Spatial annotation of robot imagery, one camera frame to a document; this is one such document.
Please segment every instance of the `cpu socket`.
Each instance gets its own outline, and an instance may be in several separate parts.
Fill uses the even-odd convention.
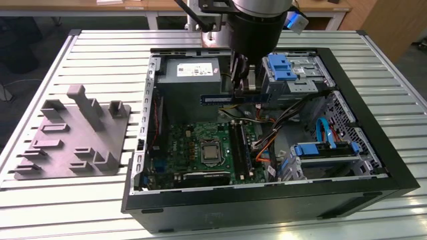
[[[221,162],[221,145],[217,141],[200,142],[200,155],[202,164],[217,164]]]

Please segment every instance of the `green circuit board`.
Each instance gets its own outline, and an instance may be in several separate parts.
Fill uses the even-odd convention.
[[[173,124],[168,128],[166,158],[153,159],[153,167],[157,170],[156,185],[160,189],[170,189],[174,173],[189,172],[229,172],[229,184],[263,183],[263,166],[253,166],[253,176],[245,180],[236,179],[229,140],[228,123],[192,123]],[[243,127],[248,144],[256,139],[252,123]],[[202,147],[214,144],[220,150],[220,162],[202,163]]]

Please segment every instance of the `slotted metal table surface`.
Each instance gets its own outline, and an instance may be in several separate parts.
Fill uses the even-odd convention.
[[[152,236],[120,213],[126,167],[114,176],[16,181],[45,99],[72,104],[69,85],[84,84],[100,104],[132,107],[121,164],[136,145],[149,49],[201,47],[198,33],[176,30],[86,30],[69,36],[0,156],[0,239],[389,239],[427,235],[425,102],[371,39],[353,31],[283,32],[279,47],[331,48],[420,188],[345,218],[233,227]]]

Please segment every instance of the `motherboard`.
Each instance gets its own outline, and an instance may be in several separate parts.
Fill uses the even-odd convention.
[[[243,149],[236,148],[232,142],[236,140],[230,133],[234,127],[243,131],[239,133],[239,140],[244,140]],[[192,123],[173,124],[168,127],[166,156],[152,158],[152,169],[154,171],[154,182],[157,189],[197,187],[178,185],[184,177],[194,179],[212,177],[225,185],[263,183],[265,182],[264,168],[255,164],[251,159],[249,149],[244,149],[256,140],[256,133],[252,123],[241,126],[232,123]],[[236,152],[247,150],[243,164],[233,158]]]

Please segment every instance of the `power supply label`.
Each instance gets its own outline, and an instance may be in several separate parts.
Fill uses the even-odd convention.
[[[176,66],[176,76],[213,76],[212,63],[180,63]]]

